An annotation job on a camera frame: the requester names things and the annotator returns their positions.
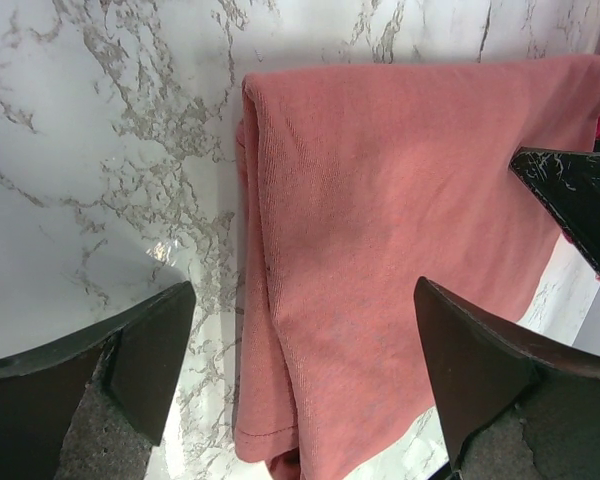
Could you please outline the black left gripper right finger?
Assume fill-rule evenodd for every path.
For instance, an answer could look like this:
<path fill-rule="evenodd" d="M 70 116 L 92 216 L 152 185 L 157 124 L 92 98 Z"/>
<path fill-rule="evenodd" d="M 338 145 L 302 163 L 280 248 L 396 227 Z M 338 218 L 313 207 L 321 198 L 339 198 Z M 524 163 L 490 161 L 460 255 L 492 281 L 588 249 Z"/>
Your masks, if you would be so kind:
<path fill-rule="evenodd" d="M 417 325 L 448 454 L 437 479 L 600 479 L 600 356 L 425 277 Z"/>

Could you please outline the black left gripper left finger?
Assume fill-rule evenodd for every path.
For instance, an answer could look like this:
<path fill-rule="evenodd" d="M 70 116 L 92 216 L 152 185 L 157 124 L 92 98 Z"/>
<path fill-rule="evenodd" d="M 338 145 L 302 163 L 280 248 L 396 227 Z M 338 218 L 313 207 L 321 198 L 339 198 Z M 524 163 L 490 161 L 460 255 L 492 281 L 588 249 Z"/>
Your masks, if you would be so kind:
<path fill-rule="evenodd" d="M 136 306 L 0 359 L 0 479 L 142 479 L 160 445 L 196 295 Z"/>

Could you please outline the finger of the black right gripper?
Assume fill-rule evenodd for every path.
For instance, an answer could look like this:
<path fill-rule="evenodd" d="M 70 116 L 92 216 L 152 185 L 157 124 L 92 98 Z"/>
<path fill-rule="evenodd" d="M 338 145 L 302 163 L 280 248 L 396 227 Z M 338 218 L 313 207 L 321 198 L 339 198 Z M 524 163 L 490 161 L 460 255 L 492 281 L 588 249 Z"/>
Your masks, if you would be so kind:
<path fill-rule="evenodd" d="M 510 170 L 600 278 L 600 145 L 585 153 L 522 148 Z"/>

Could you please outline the salmon red t-shirt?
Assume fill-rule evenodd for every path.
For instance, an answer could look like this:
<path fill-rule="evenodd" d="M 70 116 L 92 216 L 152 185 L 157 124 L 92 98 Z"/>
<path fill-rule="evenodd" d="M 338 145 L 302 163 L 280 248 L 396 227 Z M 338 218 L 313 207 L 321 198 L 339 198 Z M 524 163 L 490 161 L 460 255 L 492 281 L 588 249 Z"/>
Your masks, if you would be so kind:
<path fill-rule="evenodd" d="M 591 150 L 600 56 L 251 73 L 242 97 L 236 454 L 341 479 L 433 404 L 420 277 L 526 312 L 560 230 L 509 163 Z"/>

